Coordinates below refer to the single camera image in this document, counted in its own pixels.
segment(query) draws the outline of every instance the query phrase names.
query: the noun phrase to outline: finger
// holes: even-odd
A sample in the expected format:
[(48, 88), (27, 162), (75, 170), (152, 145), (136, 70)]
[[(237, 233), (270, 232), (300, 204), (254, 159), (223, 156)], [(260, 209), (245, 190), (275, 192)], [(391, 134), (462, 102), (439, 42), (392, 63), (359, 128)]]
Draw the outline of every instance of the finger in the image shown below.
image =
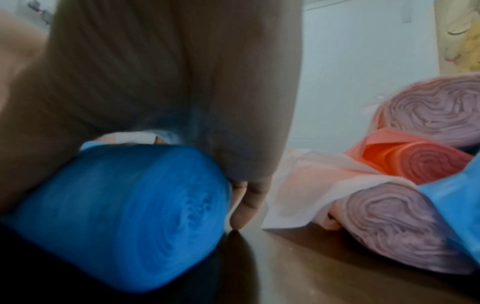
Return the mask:
[(245, 196), (230, 218), (230, 226), (233, 230), (245, 227), (260, 210), (269, 192), (271, 180), (269, 178), (266, 181), (248, 183)]
[(235, 204), (239, 201), (239, 199), (244, 195), (245, 190), (247, 189), (247, 182), (237, 182), (237, 181), (230, 181), (231, 183), (231, 204), (230, 210), (235, 206)]

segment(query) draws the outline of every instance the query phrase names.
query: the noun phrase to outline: human hand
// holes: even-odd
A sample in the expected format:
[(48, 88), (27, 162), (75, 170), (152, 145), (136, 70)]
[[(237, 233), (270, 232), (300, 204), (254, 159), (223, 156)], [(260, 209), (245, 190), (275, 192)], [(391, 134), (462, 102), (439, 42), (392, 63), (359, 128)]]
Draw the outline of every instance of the human hand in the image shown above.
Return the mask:
[[(103, 134), (154, 130), (210, 155), (246, 186), (241, 229), (263, 202), (290, 129), (300, 0), (70, 0), (45, 52), (0, 113), (0, 207)], [(237, 197), (241, 190), (235, 192)]]

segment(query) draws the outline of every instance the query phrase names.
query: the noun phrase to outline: blue plastic sheet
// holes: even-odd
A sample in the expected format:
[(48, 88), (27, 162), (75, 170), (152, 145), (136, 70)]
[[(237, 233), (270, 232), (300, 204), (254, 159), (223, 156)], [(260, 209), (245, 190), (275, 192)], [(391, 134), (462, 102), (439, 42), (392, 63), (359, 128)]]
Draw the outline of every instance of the blue plastic sheet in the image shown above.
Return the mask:
[(84, 150), (4, 223), (27, 240), (126, 292), (147, 292), (214, 250), (230, 184), (200, 151), (167, 145)]
[(452, 245), (480, 262), (480, 155), (463, 172), (419, 189), (455, 232)]

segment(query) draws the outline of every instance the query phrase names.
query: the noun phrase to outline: table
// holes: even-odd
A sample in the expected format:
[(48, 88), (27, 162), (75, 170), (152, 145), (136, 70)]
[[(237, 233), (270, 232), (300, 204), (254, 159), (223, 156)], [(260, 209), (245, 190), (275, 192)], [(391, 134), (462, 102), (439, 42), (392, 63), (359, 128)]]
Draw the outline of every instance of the table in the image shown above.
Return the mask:
[(263, 231), (265, 213), (241, 233), (227, 228), (203, 262), (140, 296), (113, 291), (0, 227), (0, 290), (7, 299), (2, 303), (32, 297), (112, 303), (480, 303), (480, 275), (413, 269), (369, 252), (345, 232), (314, 224)]

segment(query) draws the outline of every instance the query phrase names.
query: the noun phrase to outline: pink roll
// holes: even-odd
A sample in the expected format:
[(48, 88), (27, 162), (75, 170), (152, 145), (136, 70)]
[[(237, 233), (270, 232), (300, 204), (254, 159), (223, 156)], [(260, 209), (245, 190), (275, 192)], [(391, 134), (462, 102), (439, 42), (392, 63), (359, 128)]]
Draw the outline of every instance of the pink roll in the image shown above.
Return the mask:
[(432, 202), (408, 186), (386, 183), (358, 191), (335, 201), (330, 215), (365, 247), (403, 264), (452, 274), (477, 268), (448, 244), (454, 233)]
[(397, 129), (453, 147), (480, 143), (480, 73), (415, 83), (377, 109), (370, 131)]

